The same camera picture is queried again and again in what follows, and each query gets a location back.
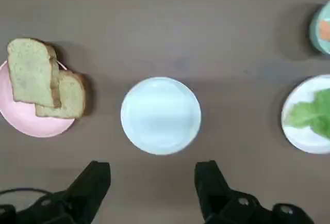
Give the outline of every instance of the plate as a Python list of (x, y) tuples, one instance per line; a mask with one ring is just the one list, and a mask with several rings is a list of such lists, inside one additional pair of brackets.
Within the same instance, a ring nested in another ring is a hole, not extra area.
[(330, 22), (330, 2), (314, 15), (309, 26), (309, 37), (315, 48), (324, 54), (330, 54), (330, 42), (320, 39), (320, 21)]
[(67, 130), (74, 122), (74, 119), (37, 117), (34, 104), (15, 102), (7, 61), (0, 66), (0, 112), (15, 129), (33, 137), (56, 136)]
[(281, 123), (285, 136), (295, 147), (307, 153), (330, 153), (330, 140), (314, 133), (310, 127), (296, 129), (284, 125), (284, 119), (294, 104), (312, 102), (315, 92), (328, 88), (330, 88), (329, 74), (307, 79), (289, 94), (283, 106)]
[(129, 140), (141, 150), (166, 155), (189, 145), (201, 126), (201, 108), (194, 93), (167, 77), (152, 77), (135, 85), (121, 108)]

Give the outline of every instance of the bread crust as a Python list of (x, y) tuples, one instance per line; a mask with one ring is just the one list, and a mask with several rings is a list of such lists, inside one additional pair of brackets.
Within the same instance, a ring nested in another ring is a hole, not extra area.
[[(54, 67), (58, 67), (57, 65), (57, 56), (56, 56), (56, 52), (54, 50), (54, 48), (52, 46), (50, 46), (49, 44), (47, 44), (46, 42), (44, 41), (41, 41), (39, 39), (36, 39), (36, 38), (19, 38), (19, 39), (27, 39), (27, 40), (31, 40), (31, 41), (34, 41), (34, 42), (39, 42), (41, 43), (43, 46), (46, 47), (47, 49), (47, 52), (49, 54), (49, 63), (52, 67), (52, 73), (54, 72), (53, 68)], [(8, 45), (7, 45), (7, 52), (8, 52), (8, 72), (9, 72), (9, 78), (10, 78), (10, 81), (12, 81), (12, 75), (11, 75), (11, 72), (10, 72), (10, 60), (9, 60), (9, 44), (14, 41), (16, 39), (13, 39), (11, 40)], [(54, 103), (54, 106), (47, 106), (47, 107), (53, 107), (53, 108), (60, 108), (61, 107), (61, 100), (60, 100), (60, 93), (59, 93), (59, 76), (55, 76), (55, 75), (52, 75), (51, 77), (51, 84), (50, 84), (50, 89), (51, 89), (51, 92), (52, 92), (52, 98), (53, 98), (53, 103)], [(14, 96), (14, 92), (13, 92), (13, 100), (15, 102), (24, 102), (24, 103), (28, 103), (28, 104), (35, 104), (33, 102), (29, 102), (29, 101), (20, 101), (20, 100), (17, 100)]]

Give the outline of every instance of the black cable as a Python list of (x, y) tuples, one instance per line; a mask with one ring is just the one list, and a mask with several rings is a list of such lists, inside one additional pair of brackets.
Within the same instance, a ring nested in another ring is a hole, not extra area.
[(54, 195), (50, 191), (43, 190), (43, 189), (37, 189), (37, 188), (13, 188), (13, 189), (6, 189), (6, 190), (0, 191), (0, 196), (1, 195), (4, 195), (4, 194), (7, 194), (7, 193), (20, 192), (20, 191), (31, 191), (31, 192), (43, 193), (43, 194), (49, 195), (49, 196)]
[(54, 193), (52, 193), (50, 191), (47, 191), (47, 190), (44, 190), (44, 189), (28, 188), (28, 187), (6, 189), (6, 190), (0, 191), (0, 196), (1, 195), (8, 194), (8, 193), (24, 192), (24, 191), (42, 193), (42, 194), (44, 194), (46, 196), (51, 196), (51, 197), (53, 197), (53, 199), (55, 198), (56, 201), (58, 201), (59, 203), (61, 203), (65, 209), (67, 209), (67, 210), (70, 210), (71, 209), (70, 205), (67, 202), (63, 201), (60, 197), (56, 196)]

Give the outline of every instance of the white plate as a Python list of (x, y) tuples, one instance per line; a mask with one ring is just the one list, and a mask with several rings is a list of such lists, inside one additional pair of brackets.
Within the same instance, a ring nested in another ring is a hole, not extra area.
[(319, 75), (302, 82), (286, 99), (282, 110), (282, 129), (287, 139), (307, 153), (330, 153), (330, 140), (314, 133), (310, 127), (296, 129), (284, 125), (284, 119), (294, 104), (312, 102), (316, 91), (330, 88), (330, 75)]
[(167, 77), (148, 78), (126, 95), (121, 122), (129, 140), (141, 150), (166, 155), (185, 148), (201, 125), (194, 93)]

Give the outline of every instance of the pink plate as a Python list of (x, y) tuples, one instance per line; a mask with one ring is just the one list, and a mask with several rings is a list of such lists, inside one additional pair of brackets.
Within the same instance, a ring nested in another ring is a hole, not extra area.
[(15, 129), (34, 137), (52, 137), (61, 134), (74, 122), (74, 119), (37, 117), (34, 104), (15, 102), (7, 61), (0, 66), (0, 111)]

